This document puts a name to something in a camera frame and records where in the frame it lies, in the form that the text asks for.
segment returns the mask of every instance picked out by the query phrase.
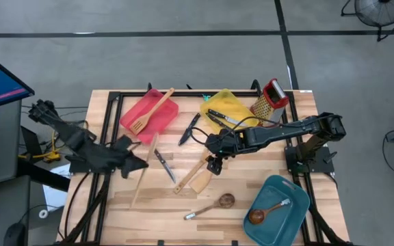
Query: kitchen knife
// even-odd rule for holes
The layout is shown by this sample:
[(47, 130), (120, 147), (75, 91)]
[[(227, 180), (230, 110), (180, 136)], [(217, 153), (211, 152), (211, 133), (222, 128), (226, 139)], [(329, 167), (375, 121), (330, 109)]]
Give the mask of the kitchen knife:
[(161, 153), (159, 153), (159, 151), (157, 151), (157, 149), (155, 149), (155, 155), (156, 155), (157, 159), (161, 162), (161, 164), (163, 165), (163, 168), (165, 168), (165, 170), (167, 171), (168, 175), (171, 177), (172, 181), (175, 184), (176, 183), (176, 178), (174, 177), (174, 174), (172, 173), (170, 167), (168, 167), (168, 164), (165, 161), (165, 159), (161, 156)]
[[(232, 119), (232, 118), (230, 118), (230, 117), (228, 117), (228, 116), (225, 116), (224, 114), (219, 113), (219, 112), (217, 112), (217, 111), (215, 111), (215, 110), (212, 110), (212, 109), (208, 109), (208, 113), (210, 113), (211, 115), (217, 116), (217, 117), (219, 117), (219, 118), (223, 118), (223, 119), (225, 119), (227, 122), (232, 123), (232, 124), (234, 124), (234, 125), (236, 125), (236, 124), (239, 123), (238, 120), (234, 120), (234, 119)], [(242, 122), (242, 123), (240, 124), (240, 126), (246, 127), (246, 126), (248, 126), (248, 125), (247, 125), (246, 123)]]
[(181, 140), (179, 141), (179, 146), (184, 144), (189, 139), (189, 136), (191, 136), (191, 130), (196, 125), (199, 118), (200, 114), (197, 113), (196, 116), (194, 116), (194, 119), (192, 119), (191, 123), (189, 123), (189, 126), (186, 128), (185, 132), (183, 133)]
[(217, 119), (214, 115), (211, 115), (209, 113), (206, 113), (206, 116), (212, 120), (213, 122), (215, 122), (217, 125), (221, 126), (222, 128), (226, 128), (228, 130), (230, 130), (231, 128), (229, 126), (227, 126), (225, 123), (223, 123), (221, 120)]

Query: teal plate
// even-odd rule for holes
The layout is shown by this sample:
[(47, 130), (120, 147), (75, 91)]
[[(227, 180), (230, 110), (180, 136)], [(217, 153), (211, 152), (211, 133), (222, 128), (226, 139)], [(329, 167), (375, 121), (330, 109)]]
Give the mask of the teal plate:
[[(263, 223), (253, 225), (248, 214), (252, 209), (267, 209), (289, 198), (290, 204), (268, 213)], [(290, 246), (309, 208), (309, 196), (299, 186), (279, 175), (270, 176), (262, 186), (243, 222), (244, 232), (264, 246)]]

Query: pink tray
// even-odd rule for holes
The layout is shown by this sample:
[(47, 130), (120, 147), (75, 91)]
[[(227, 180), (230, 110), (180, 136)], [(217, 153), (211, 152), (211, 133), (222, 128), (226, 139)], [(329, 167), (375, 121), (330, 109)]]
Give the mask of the pink tray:
[[(129, 129), (130, 125), (140, 116), (148, 113), (161, 100), (162, 96), (163, 94), (156, 89), (149, 90), (135, 106), (121, 117), (120, 124), (126, 129)], [(179, 106), (170, 99), (167, 99), (151, 115), (147, 126), (137, 135), (137, 138), (144, 144), (150, 144), (155, 133), (162, 133), (167, 125), (175, 119), (178, 112)]]

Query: wooden table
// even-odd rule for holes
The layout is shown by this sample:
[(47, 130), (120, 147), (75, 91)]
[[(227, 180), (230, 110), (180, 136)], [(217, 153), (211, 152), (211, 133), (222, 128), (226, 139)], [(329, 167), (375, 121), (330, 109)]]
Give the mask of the wooden table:
[[(109, 92), (109, 90), (94, 90), (90, 99), (86, 120), (89, 122), (89, 130), (97, 136), (101, 134)], [(293, 95), (299, 119), (317, 115), (312, 92), (293, 91)], [(139, 99), (139, 97), (124, 98), (122, 114), (124, 115)], [(179, 115), (159, 136), (157, 149), (167, 160), (179, 182), (198, 162), (205, 148), (191, 138), (182, 146), (177, 146), (183, 131), (200, 111), (203, 99), (176, 96), (171, 99), (179, 105)], [(238, 99), (247, 107), (256, 100), (255, 97)], [(113, 107), (106, 142), (111, 139), (116, 103)], [(287, 115), (291, 120), (289, 107), (287, 107)], [(207, 133), (212, 132), (203, 119), (200, 119), (196, 126)], [(123, 134), (133, 136), (120, 126), (118, 137)], [(202, 141), (205, 140), (205, 136), (201, 133), (195, 131), (194, 134)], [(142, 170), (131, 172), (127, 179), (121, 178), (120, 172), (116, 172), (111, 177), (101, 244), (156, 245), (158, 240), (164, 240), (167, 245), (230, 245), (231, 241), (236, 240), (240, 245), (254, 245), (255, 243), (244, 234), (243, 218), (266, 178), (278, 174), (291, 180), (283, 152), (285, 145), (285, 141), (277, 141), (256, 153), (239, 155), (235, 159), (225, 161), (222, 173), (213, 176), (208, 187), (200, 194), (196, 194), (188, 186), (185, 186), (178, 195), (174, 194), (175, 184), (165, 169), (157, 159), (150, 160), (150, 167), (132, 209), (129, 209), (129, 204)], [(148, 146), (140, 146), (134, 150), (134, 153), (143, 159), (146, 158), (147, 152)], [(71, 178), (68, 199), (60, 223), (61, 231), (64, 228), (67, 205), (82, 176), (83, 174), (77, 174)], [(338, 236), (349, 240), (335, 184), (324, 174), (311, 174), (311, 178), (319, 212)], [(91, 182), (92, 175), (89, 175), (77, 193), (70, 212), (68, 231), (77, 224), (86, 210)], [(232, 193), (236, 197), (234, 207), (216, 208), (190, 221), (183, 220), (184, 215), (212, 204), (223, 193)], [(90, 224), (90, 240), (94, 238), (96, 218), (97, 215), (94, 214)], [(311, 240), (314, 241), (311, 221), (308, 226)], [(294, 244), (302, 244), (300, 232)]]

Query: wooden ladle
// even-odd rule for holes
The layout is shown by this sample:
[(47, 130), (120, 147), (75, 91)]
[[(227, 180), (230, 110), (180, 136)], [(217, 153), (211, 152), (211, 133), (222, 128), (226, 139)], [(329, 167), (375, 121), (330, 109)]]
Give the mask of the wooden ladle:
[(217, 201), (215, 201), (212, 205), (200, 209), (199, 211), (196, 211), (194, 213), (188, 214), (186, 216), (184, 216), (184, 220), (187, 219), (191, 219), (194, 218), (195, 216), (204, 213), (208, 210), (211, 210), (212, 208), (230, 208), (231, 206), (233, 206), (233, 204), (235, 203), (235, 197), (230, 194), (230, 193), (226, 193), (224, 195), (222, 195)]
[(290, 199), (285, 199), (281, 201), (280, 203), (274, 205), (271, 208), (268, 209), (254, 209), (249, 212), (249, 221), (253, 225), (258, 225), (260, 223), (263, 223), (264, 219), (267, 217), (267, 214), (272, 212), (273, 210), (276, 210), (284, 205), (289, 204), (291, 201)]

